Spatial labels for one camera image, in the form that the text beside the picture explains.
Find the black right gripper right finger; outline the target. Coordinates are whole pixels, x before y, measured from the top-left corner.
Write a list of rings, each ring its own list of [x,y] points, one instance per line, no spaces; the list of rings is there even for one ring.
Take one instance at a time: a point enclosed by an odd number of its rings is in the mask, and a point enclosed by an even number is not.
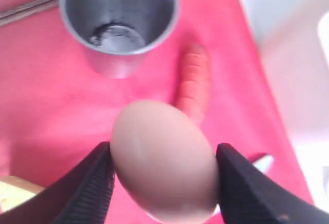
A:
[[[230,144],[218,145],[216,159],[224,223],[328,223],[328,213],[276,184]]]

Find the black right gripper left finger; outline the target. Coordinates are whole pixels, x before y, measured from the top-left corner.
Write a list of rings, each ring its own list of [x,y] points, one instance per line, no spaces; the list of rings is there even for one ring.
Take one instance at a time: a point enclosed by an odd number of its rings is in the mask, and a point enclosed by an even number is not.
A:
[[[114,182],[109,142],[101,142],[58,181],[1,214],[1,223],[104,223]]]

